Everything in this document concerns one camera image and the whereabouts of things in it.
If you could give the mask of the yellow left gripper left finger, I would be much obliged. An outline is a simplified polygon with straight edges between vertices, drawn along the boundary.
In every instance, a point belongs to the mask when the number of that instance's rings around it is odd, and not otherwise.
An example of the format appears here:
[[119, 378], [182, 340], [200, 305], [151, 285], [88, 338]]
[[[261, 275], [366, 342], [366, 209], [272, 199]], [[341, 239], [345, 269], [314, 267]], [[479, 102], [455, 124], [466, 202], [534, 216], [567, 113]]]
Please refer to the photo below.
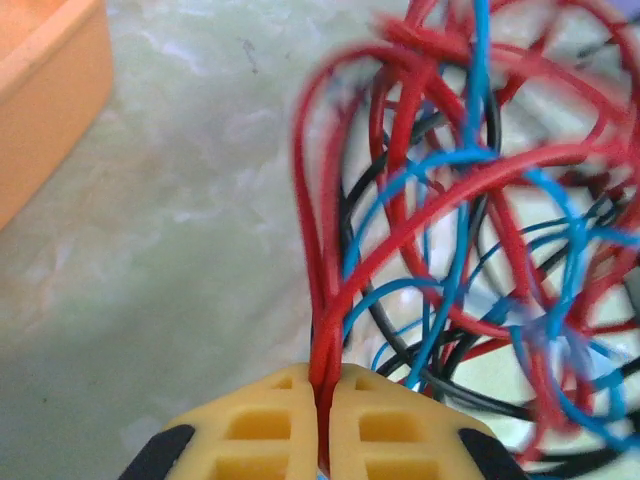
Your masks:
[[179, 415], [122, 479], [314, 479], [318, 427], [308, 366], [295, 364]]

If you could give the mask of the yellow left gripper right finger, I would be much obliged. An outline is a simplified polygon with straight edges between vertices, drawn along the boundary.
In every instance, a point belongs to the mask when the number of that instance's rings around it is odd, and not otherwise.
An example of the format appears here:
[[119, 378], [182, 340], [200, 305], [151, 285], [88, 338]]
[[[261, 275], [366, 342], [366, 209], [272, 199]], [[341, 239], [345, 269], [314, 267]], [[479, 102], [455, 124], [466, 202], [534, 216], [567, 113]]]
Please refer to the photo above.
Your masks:
[[481, 421], [348, 364], [329, 420], [332, 479], [523, 479]]

